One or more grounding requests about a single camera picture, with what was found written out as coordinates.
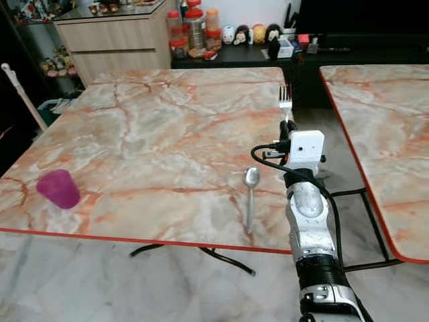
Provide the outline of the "white round figurine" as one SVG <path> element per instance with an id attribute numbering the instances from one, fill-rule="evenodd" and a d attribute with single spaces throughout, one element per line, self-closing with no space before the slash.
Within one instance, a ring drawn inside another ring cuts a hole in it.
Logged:
<path id="1" fill-rule="evenodd" d="M 221 28 L 221 31 L 223 32 L 223 34 L 221 34 L 221 36 L 223 37 L 223 44 L 233 45 L 235 40 L 236 27 L 234 27 L 233 25 L 224 25 L 224 27 Z"/>

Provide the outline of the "silver metal fork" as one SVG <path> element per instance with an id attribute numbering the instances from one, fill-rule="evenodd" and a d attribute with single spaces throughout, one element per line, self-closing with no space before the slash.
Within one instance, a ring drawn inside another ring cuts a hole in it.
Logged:
<path id="1" fill-rule="evenodd" d="M 279 86 L 277 105 L 282 112 L 282 120 L 292 120 L 292 93 L 289 86 Z"/>

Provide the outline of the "large red lid jar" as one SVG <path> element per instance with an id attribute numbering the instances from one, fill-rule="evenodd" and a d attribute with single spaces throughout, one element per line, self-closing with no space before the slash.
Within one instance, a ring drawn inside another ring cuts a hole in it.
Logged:
<path id="1" fill-rule="evenodd" d="M 185 13 L 185 34 L 188 40 L 188 56 L 202 58 L 205 45 L 205 12 L 199 8 L 190 8 Z"/>

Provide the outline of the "black television screen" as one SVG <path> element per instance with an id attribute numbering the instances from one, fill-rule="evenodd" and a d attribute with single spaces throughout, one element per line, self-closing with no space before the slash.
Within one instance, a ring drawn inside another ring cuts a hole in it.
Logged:
<path id="1" fill-rule="evenodd" d="M 302 0 L 296 31 L 322 47 L 429 47 L 429 0 Z"/>

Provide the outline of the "black haired round figurine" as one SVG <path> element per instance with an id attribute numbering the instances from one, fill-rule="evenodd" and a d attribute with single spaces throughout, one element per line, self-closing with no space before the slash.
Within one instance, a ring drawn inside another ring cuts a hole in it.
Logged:
<path id="1" fill-rule="evenodd" d="M 239 25 L 234 34 L 233 45 L 249 45 L 251 43 L 251 28 L 248 25 Z"/>

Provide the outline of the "silver metal spoon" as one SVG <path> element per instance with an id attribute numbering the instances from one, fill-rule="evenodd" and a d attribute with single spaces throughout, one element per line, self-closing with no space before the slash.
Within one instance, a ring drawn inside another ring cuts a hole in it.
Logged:
<path id="1" fill-rule="evenodd" d="M 248 189 L 246 197 L 245 233 L 252 234 L 254 218 L 254 190 L 260 181 L 258 168 L 251 166 L 244 171 L 244 184 Z"/>

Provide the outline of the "small red lid jar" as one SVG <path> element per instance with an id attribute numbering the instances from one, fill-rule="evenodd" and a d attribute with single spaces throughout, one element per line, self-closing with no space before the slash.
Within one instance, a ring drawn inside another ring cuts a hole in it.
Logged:
<path id="1" fill-rule="evenodd" d="M 169 47 L 172 60 L 187 58 L 187 43 L 185 27 L 180 12 L 177 9 L 168 12 Z"/>

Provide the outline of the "yellow round figurine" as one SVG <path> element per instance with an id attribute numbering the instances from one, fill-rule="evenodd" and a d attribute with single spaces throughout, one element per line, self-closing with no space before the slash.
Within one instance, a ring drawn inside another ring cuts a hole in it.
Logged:
<path id="1" fill-rule="evenodd" d="M 266 26 L 257 23 L 251 28 L 251 31 L 254 45 L 263 45 L 266 41 Z"/>

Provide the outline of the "black metal side table frame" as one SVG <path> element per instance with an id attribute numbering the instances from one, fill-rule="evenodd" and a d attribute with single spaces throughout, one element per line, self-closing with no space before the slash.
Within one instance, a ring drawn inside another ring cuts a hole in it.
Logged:
<path id="1" fill-rule="evenodd" d="M 331 193 L 331 197 L 343 197 L 343 196 L 349 196 L 349 195 L 361 196 L 363 205 L 365 206 L 365 212 L 367 212 L 369 223 L 373 227 L 373 232 L 377 240 L 377 245 L 380 251 L 382 252 L 384 261 L 371 262 L 367 264 L 356 264 L 356 266 L 345 266 L 345 271 L 353 272 L 353 271 L 361 271 L 361 270 L 382 269 L 390 266 L 399 266 L 399 264 L 403 264 L 404 261 L 402 260 L 389 258 L 389 250 L 387 248 L 387 243 L 385 242 L 382 236 L 382 232 L 380 230 L 378 220 L 376 219 L 376 215 L 373 210 L 373 203 L 369 199 L 369 193 L 367 189 L 362 188 L 362 189 L 355 189 L 351 191 L 335 191 L 335 193 Z"/>

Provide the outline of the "black and cream figurine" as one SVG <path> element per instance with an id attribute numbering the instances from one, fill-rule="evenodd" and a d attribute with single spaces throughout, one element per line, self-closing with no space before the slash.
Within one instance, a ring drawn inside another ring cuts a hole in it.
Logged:
<path id="1" fill-rule="evenodd" d="M 278 24 L 269 24 L 265 31 L 265 42 L 267 44 L 278 42 L 281 33 L 282 28 Z"/>

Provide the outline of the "black shelf with toys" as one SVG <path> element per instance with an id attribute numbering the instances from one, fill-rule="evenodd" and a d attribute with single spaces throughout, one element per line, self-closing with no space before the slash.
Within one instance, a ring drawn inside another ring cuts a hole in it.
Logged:
<path id="1" fill-rule="evenodd" d="M 22 8 L 6 10 L 13 25 L 16 40 L 21 42 L 25 55 L 46 78 L 72 78 L 77 76 L 72 58 L 62 43 L 53 21 L 37 18 Z"/>

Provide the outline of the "light wooden cabinet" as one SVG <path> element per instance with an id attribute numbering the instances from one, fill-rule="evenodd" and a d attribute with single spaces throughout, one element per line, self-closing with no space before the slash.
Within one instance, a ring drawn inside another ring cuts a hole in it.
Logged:
<path id="1" fill-rule="evenodd" d="M 78 76 L 89 86 L 113 70 L 171 68 L 168 12 L 175 0 L 157 0 L 144 6 L 120 6 L 117 13 L 93 15 L 80 6 L 56 18 L 53 24 L 74 61 Z"/>

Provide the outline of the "purple plastic cup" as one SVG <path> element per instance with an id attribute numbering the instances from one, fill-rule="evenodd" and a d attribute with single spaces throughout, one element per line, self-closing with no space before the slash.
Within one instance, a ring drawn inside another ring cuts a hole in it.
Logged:
<path id="1" fill-rule="evenodd" d="M 36 190 L 59 209 L 72 209 L 82 198 L 70 172 L 65 169 L 47 172 L 37 181 Z"/>

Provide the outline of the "orange lid snack jar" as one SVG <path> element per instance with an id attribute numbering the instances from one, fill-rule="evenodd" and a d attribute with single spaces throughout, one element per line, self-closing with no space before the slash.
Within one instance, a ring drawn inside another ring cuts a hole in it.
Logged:
<path id="1" fill-rule="evenodd" d="M 220 51 L 221 47 L 223 47 L 217 9 L 206 10 L 205 40 L 208 51 Z"/>

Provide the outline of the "black small bottle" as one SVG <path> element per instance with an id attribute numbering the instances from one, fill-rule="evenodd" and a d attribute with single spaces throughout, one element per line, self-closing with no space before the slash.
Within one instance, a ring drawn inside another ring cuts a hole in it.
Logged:
<path id="1" fill-rule="evenodd" d="M 267 41 L 267 51 L 266 51 L 267 59 L 277 60 L 280 49 L 281 49 L 281 45 L 278 39 Z"/>

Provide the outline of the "white and blue box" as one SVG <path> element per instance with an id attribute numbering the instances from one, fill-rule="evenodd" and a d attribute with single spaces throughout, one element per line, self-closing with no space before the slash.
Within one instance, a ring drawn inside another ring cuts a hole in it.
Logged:
<path id="1" fill-rule="evenodd" d="M 277 52 L 278 59 L 291 58 L 294 55 L 295 48 L 292 45 L 292 41 L 288 37 L 279 37 L 278 39 L 279 49 Z"/>

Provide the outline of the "green laundry basket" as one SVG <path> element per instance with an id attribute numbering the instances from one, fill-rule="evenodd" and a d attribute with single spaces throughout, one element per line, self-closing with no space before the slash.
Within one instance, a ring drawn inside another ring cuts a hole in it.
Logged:
<path id="1" fill-rule="evenodd" d="M 76 99 L 47 99 L 37 107 L 37 112 L 47 126 L 51 126 Z"/>

